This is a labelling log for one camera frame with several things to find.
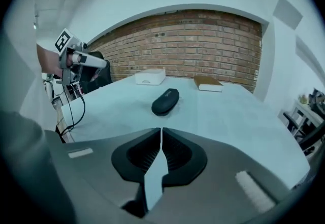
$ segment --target cable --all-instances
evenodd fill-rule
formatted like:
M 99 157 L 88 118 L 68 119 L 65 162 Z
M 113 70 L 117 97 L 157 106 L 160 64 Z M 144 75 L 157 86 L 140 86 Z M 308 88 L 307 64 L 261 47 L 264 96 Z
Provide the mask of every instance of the cable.
M 64 119 L 64 117 L 63 118 L 61 118 L 61 120 L 58 122 L 58 124 L 56 124 L 56 126 L 58 126 L 60 123 L 61 123 L 61 121 Z
M 79 93 L 79 91 L 75 88 L 75 86 L 71 85 L 71 87 L 74 89 L 74 91 L 75 91 L 76 93 Z M 85 103 L 85 100 L 84 100 L 84 98 L 83 98 L 82 95 L 78 95 L 78 96 L 81 98 L 82 103 L 83 103 L 83 108 L 84 108 L 84 109 L 83 109 L 82 116 L 80 117 L 80 119 L 79 119 L 76 123 L 74 123 L 74 121 L 73 121 L 73 117 L 72 117 L 72 112 L 71 112 L 71 107 L 70 107 L 70 104 L 69 104 L 70 112 L 71 112 L 71 117 L 72 117 L 72 125 L 67 126 L 66 129 L 64 129 L 64 130 L 62 131 L 62 135 L 66 134 L 65 131 L 67 131 L 67 132 L 71 131 L 71 130 L 74 128 L 74 126 L 76 126 L 76 125 L 77 125 L 77 124 L 78 124 L 78 123 L 83 119 L 83 116 L 85 115 L 85 112 L 86 112 L 86 103 Z
M 63 87 L 63 91 L 62 91 L 62 93 L 61 93 L 61 94 L 55 94 L 55 93 L 54 93 L 54 95 L 55 95 L 55 96 L 60 96 L 60 95 L 62 95 L 62 94 L 63 94 L 63 92 L 64 92 L 64 87 Z
M 70 108 L 70 113 L 71 113 L 71 118 L 72 118 L 72 126 L 75 124 L 74 123 L 74 121 L 73 121 L 73 115 L 72 115 L 72 111 L 71 111 L 71 106 L 70 106 L 70 102 L 69 102 L 69 99 L 68 99 L 68 96 L 67 96 L 67 93 L 66 93 L 66 90 L 65 90 L 65 88 L 64 88 L 64 86 L 63 86 L 63 91 L 64 91 L 64 94 L 66 95 L 66 98 L 67 98 L 67 101 L 68 101 L 68 105 L 69 105 L 69 108 Z M 67 129 L 69 129 L 71 127 L 71 125 L 69 125 L 68 127 L 66 127 L 63 131 L 62 131 L 62 133 L 61 133 L 61 135 L 63 136 L 65 133 L 65 130 L 67 130 Z

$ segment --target black chair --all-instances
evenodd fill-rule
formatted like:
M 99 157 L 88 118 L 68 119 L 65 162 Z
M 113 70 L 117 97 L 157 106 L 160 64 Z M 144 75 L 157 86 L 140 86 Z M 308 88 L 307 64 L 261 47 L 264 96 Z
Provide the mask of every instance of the black chair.
M 320 140 L 325 135 L 325 121 L 314 129 L 311 133 L 307 134 L 299 141 L 299 145 L 303 151 L 311 147 L 318 140 Z
M 80 85 L 85 94 L 90 93 L 98 89 L 99 87 L 104 87 L 112 83 L 111 65 L 108 60 L 106 62 L 107 62 L 106 67 L 99 72 L 98 77 L 94 81 L 80 82 Z
M 299 128 L 298 124 L 296 123 L 296 121 L 291 117 L 289 116 L 289 114 L 287 112 L 284 112 L 283 113 L 284 117 L 286 119 L 288 119 L 289 121 L 289 125 L 288 125 L 288 130 L 292 133 L 295 129 L 297 130 Z

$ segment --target white table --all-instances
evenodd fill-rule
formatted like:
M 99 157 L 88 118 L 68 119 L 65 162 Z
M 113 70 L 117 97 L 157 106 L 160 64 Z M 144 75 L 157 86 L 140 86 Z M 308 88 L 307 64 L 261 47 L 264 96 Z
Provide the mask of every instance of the white table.
M 168 88 L 180 100 L 167 116 L 151 111 L 152 102 Z M 233 145 L 294 187 L 309 164 L 285 125 L 250 92 L 224 84 L 222 93 L 199 91 L 192 79 L 167 77 L 159 86 L 136 85 L 134 76 L 84 95 L 86 112 L 72 130 L 75 141 L 119 136 L 151 127 L 170 127 Z M 76 122 L 82 115 L 80 98 L 71 102 Z M 62 107 L 67 125 L 69 106 Z

